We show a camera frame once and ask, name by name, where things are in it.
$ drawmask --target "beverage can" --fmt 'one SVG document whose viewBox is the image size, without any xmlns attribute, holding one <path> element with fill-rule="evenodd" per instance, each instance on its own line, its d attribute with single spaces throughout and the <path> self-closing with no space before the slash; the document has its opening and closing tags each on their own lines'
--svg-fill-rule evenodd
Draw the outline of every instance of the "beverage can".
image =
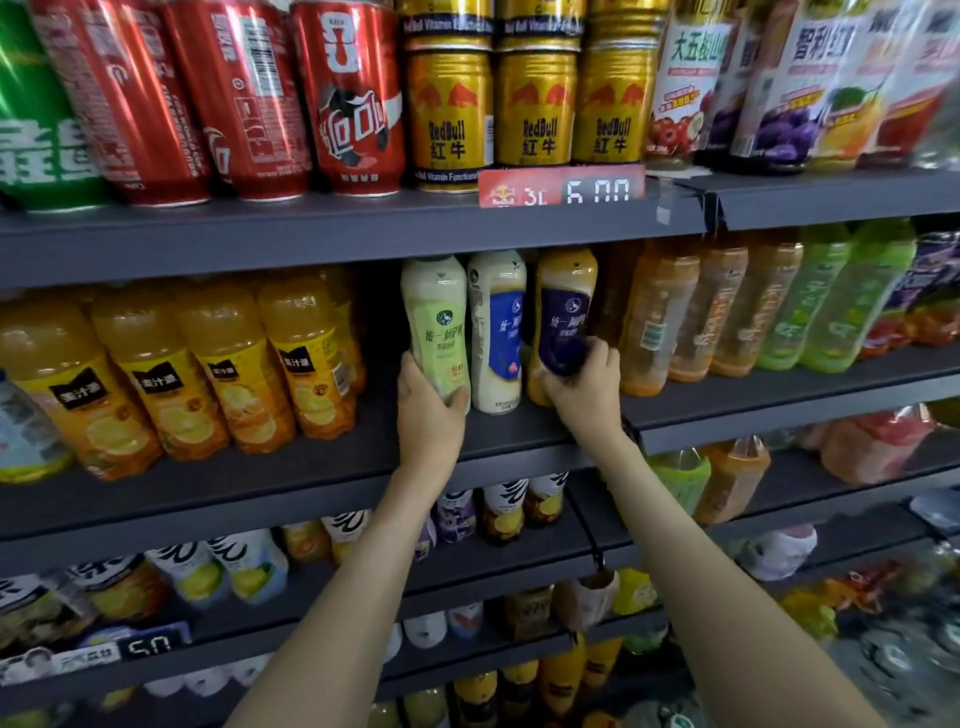
<svg viewBox="0 0 960 728">
<path fill-rule="evenodd" d="M 569 164 L 577 60 L 573 53 L 509 53 L 496 67 L 495 161 L 508 167 Z"/>
<path fill-rule="evenodd" d="M 415 53 L 407 61 L 414 177 L 428 192 L 475 192 L 493 164 L 493 77 L 486 53 Z"/>
<path fill-rule="evenodd" d="M 283 14 L 266 0 L 162 7 L 220 176 L 251 202 L 304 194 L 313 162 Z"/>
<path fill-rule="evenodd" d="M 321 172 L 339 194 L 398 192 L 406 156 L 396 13 L 373 0 L 297 0 L 290 14 Z"/>
<path fill-rule="evenodd" d="M 105 179 L 138 206 L 210 199 L 209 165 L 153 0 L 30 0 Z"/>
</svg>

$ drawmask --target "green can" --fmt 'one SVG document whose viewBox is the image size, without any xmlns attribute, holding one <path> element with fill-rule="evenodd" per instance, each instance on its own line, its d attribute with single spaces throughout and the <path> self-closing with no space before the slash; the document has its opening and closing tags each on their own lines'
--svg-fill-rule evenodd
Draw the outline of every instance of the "green can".
<svg viewBox="0 0 960 728">
<path fill-rule="evenodd" d="M 107 202 L 96 162 L 23 0 L 0 0 L 0 192 L 31 212 Z"/>
</svg>

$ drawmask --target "plastic bottle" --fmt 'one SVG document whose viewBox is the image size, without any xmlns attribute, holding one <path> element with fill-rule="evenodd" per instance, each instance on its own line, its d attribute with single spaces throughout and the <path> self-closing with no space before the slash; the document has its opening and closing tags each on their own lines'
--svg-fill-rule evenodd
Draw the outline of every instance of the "plastic bottle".
<svg viewBox="0 0 960 728">
<path fill-rule="evenodd" d="M 520 404 L 520 321 L 527 267 L 516 251 L 474 255 L 467 266 L 473 406 L 500 415 Z"/>
<path fill-rule="evenodd" d="M 750 262 L 710 362 L 710 370 L 723 376 L 746 376 L 754 368 L 804 257 L 803 243 L 789 228 L 741 234 Z"/>
<path fill-rule="evenodd" d="M 810 324 L 801 364 L 825 374 L 847 371 L 890 292 L 910 268 L 916 238 L 906 218 L 870 220 L 857 229 L 850 261 Z"/>
<path fill-rule="evenodd" d="M 162 455 L 147 415 L 75 303 L 33 297 L 5 303 L 0 369 L 100 479 L 143 473 Z"/>
<path fill-rule="evenodd" d="M 527 396 L 552 407 L 540 381 L 530 373 L 540 366 L 557 376 L 573 376 L 587 355 L 584 343 L 597 261 L 587 248 L 548 251 L 537 263 L 537 328 L 527 376 Z"/>
<path fill-rule="evenodd" d="M 278 276 L 256 294 L 303 433 L 335 440 L 356 426 L 356 396 L 340 358 L 333 301 L 316 276 Z"/>
<path fill-rule="evenodd" d="M 168 290 L 148 282 L 104 292 L 90 307 L 90 320 L 171 457 L 202 460 L 230 444 L 204 371 L 177 330 Z"/>
<path fill-rule="evenodd" d="M 470 386 L 464 344 L 464 267 L 453 255 L 404 260 L 400 290 L 414 358 L 427 381 L 450 404 L 458 389 Z"/>
<path fill-rule="evenodd" d="M 620 334 L 624 394 L 653 397 L 666 383 L 680 324 L 700 275 L 694 240 L 651 241 L 636 262 Z"/>
<path fill-rule="evenodd" d="M 230 433 L 247 454 L 273 452 L 297 434 L 294 413 L 253 294 L 229 279 L 177 291 L 177 326 L 206 369 Z"/>
<path fill-rule="evenodd" d="M 702 244 L 700 277 L 670 357 L 671 379 L 692 382 L 707 376 L 720 331 L 747 272 L 748 257 L 738 236 L 708 239 Z"/>
<path fill-rule="evenodd" d="M 750 435 L 707 445 L 704 454 L 710 461 L 710 480 L 693 519 L 700 525 L 735 519 L 746 510 L 770 467 L 770 453 L 760 438 Z"/>
<path fill-rule="evenodd" d="M 760 346 L 756 365 L 763 369 L 780 372 L 797 363 L 810 324 L 853 251 L 850 231 L 843 223 L 800 228 L 800 241 L 804 261 Z"/>
</svg>

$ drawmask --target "coca-cola can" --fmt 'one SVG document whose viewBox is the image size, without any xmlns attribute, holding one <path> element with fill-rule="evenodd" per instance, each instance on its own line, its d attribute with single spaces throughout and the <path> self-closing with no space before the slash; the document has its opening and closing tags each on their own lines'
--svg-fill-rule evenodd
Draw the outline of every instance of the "coca-cola can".
<svg viewBox="0 0 960 728">
<path fill-rule="evenodd" d="M 396 13 L 372 0 L 296 0 L 290 14 L 317 158 L 333 191 L 398 192 L 406 156 Z"/>
<path fill-rule="evenodd" d="M 163 19 L 220 176 L 252 202 L 305 193 L 313 163 L 281 11 L 267 0 L 168 0 Z"/>
<path fill-rule="evenodd" d="M 134 205 L 209 200 L 210 168 L 159 0 L 29 2 L 104 177 Z"/>
</svg>

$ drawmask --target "drink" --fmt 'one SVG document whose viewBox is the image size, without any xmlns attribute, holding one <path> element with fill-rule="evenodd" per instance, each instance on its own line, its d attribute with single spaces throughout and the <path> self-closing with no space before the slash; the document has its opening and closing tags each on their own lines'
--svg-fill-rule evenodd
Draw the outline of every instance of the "drink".
<svg viewBox="0 0 960 728">
<path fill-rule="evenodd" d="M 283 15 L 266 0 L 163 5 L 220 176 L 242 200 L 307 191 L 313 162 Z"/>
<path fill-rule="evenodd" d="M 143 473 L 163 450 L 80 309 L 28 299 L 0 310 L 0 367 L 102 480 Z"/>
<path fill-rule="evenodd" d="M 277 276 L 257 291 L 260 318 L 287 375 L 297 421 L 315 440 L 356 426 L 356 397 L 340 358 L 333 302 L 317 276 Z"/>
<path fill-rule="evenodd" d="M 732 0 L 682 0 L 673 8 L 650 107 L 651 169 L 686 169 L 693 163 L 727 52 L 735 6 Z"/>
<path fill-rule="evenodd" d="M 150 283 L 127 286 L 98 297 L 90 319 L 173 458 L 202 460 L 230 444 L 204 371 L 177 330 L 173 296 Z"/>
<path fill-rule="evenodd" d="M 587 355 L 587 314 L 597 281 L 597 261 L 588 248 L 558 248 L 537 264 L 537 327 L 530 371 L 540 366 L 573 376 Z M 553 404 L 540 382 L 527 377 L 527 396 L 541 407 Z"/>
<path fill-rule="evenodd" d="M 30 212 L 103 205 L 106 190 L 26 9 L 0 2 L 0 191 Z"/>
<path fill-rule="evenodd" d="M 473 406 L 499 415 L 520 404 L 520 319 L 527 268 L 516 251 L 500 251 L 474 255 L 467 269 Z"/>
<path fill-rule="evenodd" d="M 700 277 L 670 357 L 667 375 L 671 379 L 692 382 L 707 376 L 720 332 L 747 272 L 748 258 L 746 246 L 736 238 L 702 245 Z"/>
<path fill-rule="evenodd" d="M 297 426 L 251 292 L 214 279 L 182 287 L 175 306 L 240 449 L 273 452 L 293 440 Z"/>
<path fill-rule="evenodd" d="M 700 525 L 735 519 L 747 509 L 770 467 L 770 452 L 756 435 L 714 443 L 702 450 L 710 461 L 710 480 L 693 519 Z"/>
<path fill-rule="evenodd" d="M 210 169 L 159 8 L 148 0 L 30 0 L 30 8 L 104 178 L 133 205 L 209 200 Z"/>
<path fill-rule="evenodd" d="M 653 397 L 666 383 L 680 324 L 700 275 L 700 259 L 689 242 L 651 241 L 636 262 L 620 335 L 624 394 Z"/>
<path fill-rule="evenodd" d="M 504 54 L 495 81 L 496 163 L 569 164 L 576 56 L 543 51 Z"/>
<path fill-rule="evenodd" d="M 493 164 L 493 76 L 486 53 L 416 53 L 407 61 L 410 148 L 417 186 L 476 192 Z"/>
<path fill-rule="evenodd" d="M 741 234 L 750 261 L 710 362 L 710 370 L 723 376 L 746 376 L 754 368 L 804 257 L 804 244 L 788 229 Z"/>
<path fill-rule="evenodd" d="M 413 355 L 433 388 L 450 404 L 470 386 L 464 323 L 467 274 L 453 255 L 410 258 L 400 275 Z"/>
<path fill-rule="evenodd" d="M 825 374 L 853 364 L 891 291 L 910 268 L 917 235 L 905 218 L 871 220 L 853 234 L 853 252 L 806 336 L 800 363 Z"/>
<path fill-rule="evenodd" d="M 406 164 L 396 14 L 373 1 L 297 0 L 290 15 L 320 171 L 339 194 L 395 194 Z"/>
<path fill-rule="evenodd" d="M 810 324 L 853 250 L 843 223 L 808 225 L 800 229 L 800 240 L 804 260 L 760 347 L 756 365 L 763 369 L 780 372 L 797 363 Z"/>
</svg>

